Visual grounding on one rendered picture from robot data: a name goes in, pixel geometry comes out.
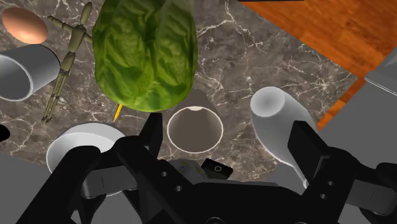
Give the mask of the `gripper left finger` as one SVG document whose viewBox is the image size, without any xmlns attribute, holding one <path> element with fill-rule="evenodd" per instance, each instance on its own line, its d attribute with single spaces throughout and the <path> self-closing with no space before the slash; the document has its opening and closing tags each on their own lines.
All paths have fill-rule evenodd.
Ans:
<svg viewBox="0 0 397 224">
<path fill-rule="evenodd" d="M 74 211 L 81 224 L 91 224 L 106 194 L 84 196 L 83 183 L 92 171 L 114 167 L 134 177 L 137 188 L 123 193 L 143 224 L 199 224 L 193 207 L 183 203 L 193 185 L 168 161 L 157 159 L 161 143 L 162 114 L 152 113 L 138 136 L 121 137 L 104 153 L 96 146 L 69 150 L 16 224 L 76 224 Z"/>
</svg>

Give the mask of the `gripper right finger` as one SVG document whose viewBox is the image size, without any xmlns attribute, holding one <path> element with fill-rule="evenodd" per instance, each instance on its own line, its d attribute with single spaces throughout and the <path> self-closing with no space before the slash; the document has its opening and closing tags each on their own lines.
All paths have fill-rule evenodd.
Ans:
<svg viewBox="0 0 397 224">
<path fill-rule="evenodd" d="M 328 146 L 305 121 L 293 122 L 288 150 L 307 180 L 308 213 L 296 224 L 340 224 L 346 204 L 370 224 L 397 224 L 397 164 L 363 165 L 348 151 Z"/>
</svg>

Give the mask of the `white vase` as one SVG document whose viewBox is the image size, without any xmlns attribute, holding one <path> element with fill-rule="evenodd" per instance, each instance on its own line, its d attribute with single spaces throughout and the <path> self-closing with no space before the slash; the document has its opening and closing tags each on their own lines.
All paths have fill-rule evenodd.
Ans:
<svg viewBox="0 0 397 224">
<path fill-rule="evenodd" d="M 293 122 L 305 121 L 315 131 L 316 122 L 308 110 L 296 99 L 277 87 L 263 87 L 250 100 L 251 124 L 257 139 L 275 159 L 293 168 L 300 184 L 309 183 L 288 150 L 288 140 Z"/>
</svg>

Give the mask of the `brown cup with white rim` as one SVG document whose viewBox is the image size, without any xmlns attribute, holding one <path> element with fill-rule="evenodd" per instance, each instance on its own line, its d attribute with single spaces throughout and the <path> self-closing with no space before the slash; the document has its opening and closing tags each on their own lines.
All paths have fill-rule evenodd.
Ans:
<svg viewBox="0 0 397 224">
<path fill-rule="evenodd" d="M 223 137 L 224 126 L 207 94 L 194 88 L 172 111 L 167 137 L 179 150 L 198 154 L 212 150 Z"/>
</svg>

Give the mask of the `yellow pencil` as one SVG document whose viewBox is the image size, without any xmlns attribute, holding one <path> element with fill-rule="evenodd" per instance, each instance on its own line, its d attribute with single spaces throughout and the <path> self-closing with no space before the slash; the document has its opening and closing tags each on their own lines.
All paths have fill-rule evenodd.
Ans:
<svg viewBox="0 0 397 224">
<path fill-rule="evenodd" d="M 113 118 L 113 122 L 115 122 L 117 120 L 117 118 L 119 117 L 122 107 L 123 107 L 123 105 L 121 105 L 121 104 L 118 105 L 118 108 L 117 108 L 116 113 Z"/>
</svg>

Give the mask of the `grey cabinet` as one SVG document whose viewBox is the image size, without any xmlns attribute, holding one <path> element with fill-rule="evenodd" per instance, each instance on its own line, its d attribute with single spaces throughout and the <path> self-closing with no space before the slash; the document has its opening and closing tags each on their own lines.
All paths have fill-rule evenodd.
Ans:
<svg viewBox="0 0 397 224">
<path fill-rule="evenodd" d="M 397 164 L 397 46 L 365 81 L 320 136 L 368 167 Z"/>
</svg>

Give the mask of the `white bowl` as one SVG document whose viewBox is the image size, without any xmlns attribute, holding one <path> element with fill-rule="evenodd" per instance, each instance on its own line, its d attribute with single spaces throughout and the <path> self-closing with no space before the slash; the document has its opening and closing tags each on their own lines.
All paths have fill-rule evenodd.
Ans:
<svg viewBox="0 0 397 224">
<path fill-rule="evenodd" d="M 125 134 L 106 123 L 88 122 L 75 125 L 67 129 L 48 147 L 47 167 L 52 173 L 65 154 L 77 146 L 95 146 L 101 152 L 105 152 L 121 137 L 125 137 Z"/>
</svg>

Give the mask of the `black smartphone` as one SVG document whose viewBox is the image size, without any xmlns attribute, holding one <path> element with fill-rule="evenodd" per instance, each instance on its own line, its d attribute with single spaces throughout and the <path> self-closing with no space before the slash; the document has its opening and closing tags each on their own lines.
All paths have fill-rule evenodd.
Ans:
<svg viewBox="0 0 397 224">
<path fill-rule="evenodd" d="M 231 167 L 210 158 L 204 160 L 201 168 L 209 179 L 228 179 L 233 173 Z"/>
</svg>

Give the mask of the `green lettuce head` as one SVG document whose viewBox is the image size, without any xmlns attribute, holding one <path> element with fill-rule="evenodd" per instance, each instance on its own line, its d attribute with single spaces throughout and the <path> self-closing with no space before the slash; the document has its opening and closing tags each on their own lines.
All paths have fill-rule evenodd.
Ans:
<svg viewBox="0 0 397 224">
<path fill-rule="evenodd" d="M 169 109 L 193 88 L 198 63 L 194 0 L 105 0 L 92 29 L 95 81 L 112 101 Z"/>
</svg>

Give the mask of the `wooden artist mannequin figure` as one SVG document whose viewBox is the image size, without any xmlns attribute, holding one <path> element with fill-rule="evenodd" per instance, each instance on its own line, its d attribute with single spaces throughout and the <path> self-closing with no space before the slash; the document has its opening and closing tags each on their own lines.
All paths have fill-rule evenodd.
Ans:
<svg viewBox="0 0 397 224">
<path fill-rule="evenodd" d="M 85 24 L 91 12 L 92 3 L 87 2 L 81 12 L 80 23 L 78 25 L 75 25 L 74 27 L 55 18 L 52 15 L 47 17 L 47 19 L 54 23 L 56 26 L 69 32 L 71 34 L 71 37 L 68 43 L 68 52 L 60 63 L 59 74 L 56 78 L 56 82 L 53 87 L 52 94 L 48 100 L 48 104 L 46 105 L 44 115 L 41 119 L 42 122 L 48 123 L 52 119 L 53 112 L 60 99 L 60 95 L 64 88 L 67 77 L 69 76 L 70 70 L 74 64 L 77 49 L 80 47 L 83 41 L 92 42 L 92 37 L 87 34 L 87 28 L 85 27 Z"/>
</svg>

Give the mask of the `grey cylindrical cup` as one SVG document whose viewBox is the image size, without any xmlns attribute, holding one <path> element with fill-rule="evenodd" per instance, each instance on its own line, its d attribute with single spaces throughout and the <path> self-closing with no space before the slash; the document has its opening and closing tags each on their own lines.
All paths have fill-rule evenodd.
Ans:
<svg viewBox="0 0 397 224">
<path fill-rule="evenodd" d="M 56 79 L 60 60 L 38 44 L 0 52 L 0 99 L 18 102 Z"/>
</svg>

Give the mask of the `brown egg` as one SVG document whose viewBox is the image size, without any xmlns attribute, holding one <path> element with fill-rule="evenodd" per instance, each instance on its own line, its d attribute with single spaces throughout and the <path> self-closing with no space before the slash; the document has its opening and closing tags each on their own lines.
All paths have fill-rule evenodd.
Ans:
<svg viewBox="0 0 397 224">
<path fill-rule="evenodd" d="M 48 37 L 46 24 L 27 9 L 7 8 L 3 11 L 1 18 L 6 30 L 23 43 L 40 44 Z"/>
</svg>

